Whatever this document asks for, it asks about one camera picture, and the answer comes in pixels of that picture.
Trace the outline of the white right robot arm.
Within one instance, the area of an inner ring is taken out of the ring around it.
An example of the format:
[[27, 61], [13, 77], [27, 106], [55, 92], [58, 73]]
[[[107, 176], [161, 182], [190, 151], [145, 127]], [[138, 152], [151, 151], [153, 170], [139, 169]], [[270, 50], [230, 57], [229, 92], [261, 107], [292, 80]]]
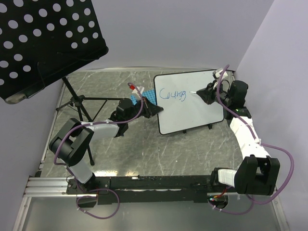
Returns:
[[249, 110], [245, 107], [248, 85], [239, 80], [231, 83], [227, 91], [217, 88], [214, 80], [196, 94], [208, 105], [225, 105], [224, 118], [239, 144], [243, 161], [237, 170], [216, 167], [211, 173], [210, 186], [222, 191], [233, 187], [238, 194], [272, 195], [276, 185], [280, 162], [260, 144]]

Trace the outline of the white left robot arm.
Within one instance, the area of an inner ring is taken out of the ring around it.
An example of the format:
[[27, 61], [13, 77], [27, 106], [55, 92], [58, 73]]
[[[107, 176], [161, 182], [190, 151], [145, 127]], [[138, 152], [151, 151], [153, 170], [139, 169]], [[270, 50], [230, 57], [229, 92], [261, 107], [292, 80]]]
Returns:
[[163, 107], [151, 103], [146, 97], [136, 104], [129, 98], [123, 98], [105, 121], [84, 122], [71, 118], [49, 143], [49, 150], [55, 155], [54, 164], [64, 166], [75, 177], [78, 188], [83, 193], [90, 193], [98, 188], [95, 174], [83, 160], [90, 142], [123, 136], [129, 122], [141, 116], [151, 118], [163, 110]]

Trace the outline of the white whiteboard black frame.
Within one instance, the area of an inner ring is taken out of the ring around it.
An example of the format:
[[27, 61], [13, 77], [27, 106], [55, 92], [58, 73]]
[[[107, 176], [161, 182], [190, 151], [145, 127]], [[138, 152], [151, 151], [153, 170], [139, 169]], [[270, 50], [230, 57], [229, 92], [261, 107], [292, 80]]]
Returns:
[[207, 105], [195, 93], [214, 80], [212, 71], [164, 74], [154, 77], [156, 104], [162, 135], [184, 131], [224, 119], [223, 107], [217, 102]]

